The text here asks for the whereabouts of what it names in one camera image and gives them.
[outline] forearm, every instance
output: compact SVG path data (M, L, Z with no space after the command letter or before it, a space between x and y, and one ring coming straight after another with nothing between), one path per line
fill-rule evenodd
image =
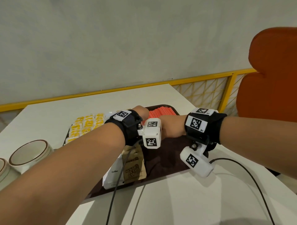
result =
M297 178L297 123L226 117L220 142L239 155Z
M108 123L56 150L1 191L9 204L0 206L3 224L65 224L124 145L122 131Z

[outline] ceramic cup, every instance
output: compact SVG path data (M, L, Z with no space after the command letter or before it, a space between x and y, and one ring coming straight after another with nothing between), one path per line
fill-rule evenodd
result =
M0 158L0 191L20 176L20 172L15 170L9 163Z
M33 165L53 153L53 148L45 140L31 141L19 147L9 158L9 163L24 173Z

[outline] black cable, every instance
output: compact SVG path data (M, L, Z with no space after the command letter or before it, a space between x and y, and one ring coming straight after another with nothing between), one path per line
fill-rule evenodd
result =
M118 188L118 185L119 185L119 182L120 182L120 178L121 178L121 175L122 175L123 170L124 170L124 166L125 166L125 164L126 164L126 162L127 162L127 159L129 158L129 155L130 155L131 151L132 151L133 149L135 149L135 145L136 145L137 143L139 143L139 141L137 141L137 142L133 145L133 148L131 148L131 149L129 150L129 152L128 152L128 154L127 154L127 157L126 157L126 159L125 159L125 162L123 163L123 167L122 167L122 169L121 169L119 178L118 178L118 180L117 180L117 182L116 182L116 186L115 186L115 188L114 188L113 195L112 195L112 198L111 198L111 202L110 202L110 206L109 206L109 211L108 211L108 215L107 215L107 220L106 220L106 225L108 225L108 221L109 221L109 217L110 217L110 213L111 213L111 208L112 208L112 204L113 204L114 196L116 195L116 190L117 190L117 188Z
M268 214L269 214L269 217L270 217L270 219L271 219L272 224L275 225L274 220L273 220L273 218L272 218L272 216L271 216L270 210L269 210L269 208L268 208L268 205L267 205L267 203L266 203L266 200L265 200L265 198L264 198L264 195L263 195L263 193L262 193L262 191L261 191L261 189L260 189L258 183L256 182L255 178L253 177L253 175L247 170L247 168L245 168L242 164L240 164L239 162L237 162L237 161L235 161L235 160L233 160L233 159L228 159L228 158L217 158L217 159L213 159L213 160L211 160L209 163L212 164L213 162L215 162L215 161L217 161L217 160L221 160L221 159L223 159L223 160L229 160L229 161L235 162L235 163L237 163L239 166L241 166L242 168L244 168L245 171L247 171L247 173L251 176L251 178L252 178L253 181L255 182L255 184L256 184L256 186L257 186L257 188L258 188L258 190L259 190L259 192L260 192L260 194L261 194L261 196L262 196L262 199L263 199L263 201L264 201L264 203L265 203L265 206L266 206L266 209L267 209L267 211L268 211Z

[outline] yellow railing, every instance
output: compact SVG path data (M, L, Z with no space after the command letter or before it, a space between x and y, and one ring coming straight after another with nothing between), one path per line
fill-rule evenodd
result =
M228 98L229 98L231 90L233 88L236 76L240 75L240 74L251 73L251 72L255 72L255 70L254 69L240 69L240 70L234 70L234 71L223 72L223 73L209 74L209 75L197 76L197 77L189 77L189 78L177 79L177 80L168 80L168 81L149 83L149 84L141 84L141 85L129 86L129 87L123 87L123 88L115 88L115 89L108 89L108 90L101 90L101 91L86 92L86 93L81 93L81 94L65 95L65 96L59 96L59 97L53 97L53 98L47 98L47 99L37 99L37 100L26 101L26 102L9 103L9 104L0 105L0 112L23 109L27 105L36 104L36 103L52 102L52 101L57 101L57 100L77 98L77 97L83 97L83 96L89 96L89 95L95 95L95 94L103 94L103 93L109 93L109 92L114 92L114 91L123 91L123 90L129 90L129 89L134 89L134 88L143 88L143 87L149 87L149 86L160 85L160 84L170 84L173 86L173 85L193 83L193 82L198 82L198 81L203 81L203 80L211 80L211 79L217 79L217 78L222 78L222 77L229 77L228 81L227 81L227 85L224 90L224 94L223 94L220 106L219 106L219 111L223 112L227 105Z

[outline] orange chair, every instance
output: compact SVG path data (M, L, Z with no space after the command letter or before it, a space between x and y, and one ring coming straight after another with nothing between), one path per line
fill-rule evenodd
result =
M251 42L249 62L258 72L241 81L238 115L297 122L297 28L275 27L258 33Z

